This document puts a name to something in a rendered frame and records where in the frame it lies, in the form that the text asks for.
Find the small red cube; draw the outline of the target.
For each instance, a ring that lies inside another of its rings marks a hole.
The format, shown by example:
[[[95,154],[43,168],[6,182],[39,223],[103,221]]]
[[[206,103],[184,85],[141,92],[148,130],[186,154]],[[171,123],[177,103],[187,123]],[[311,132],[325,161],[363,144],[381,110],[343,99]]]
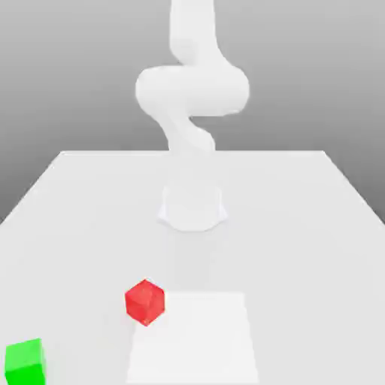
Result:
[[[149,326],[165,312],[165,292],[143,279],[125,293],[126,313],[143,326]]]

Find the small green cube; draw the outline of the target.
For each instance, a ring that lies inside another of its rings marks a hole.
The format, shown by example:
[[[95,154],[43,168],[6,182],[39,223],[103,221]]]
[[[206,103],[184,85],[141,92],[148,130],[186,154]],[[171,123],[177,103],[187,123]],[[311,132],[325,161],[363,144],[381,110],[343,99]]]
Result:
[[[9,344],[5,350],[7,385],[46,385],[46,361],[42,340]]]

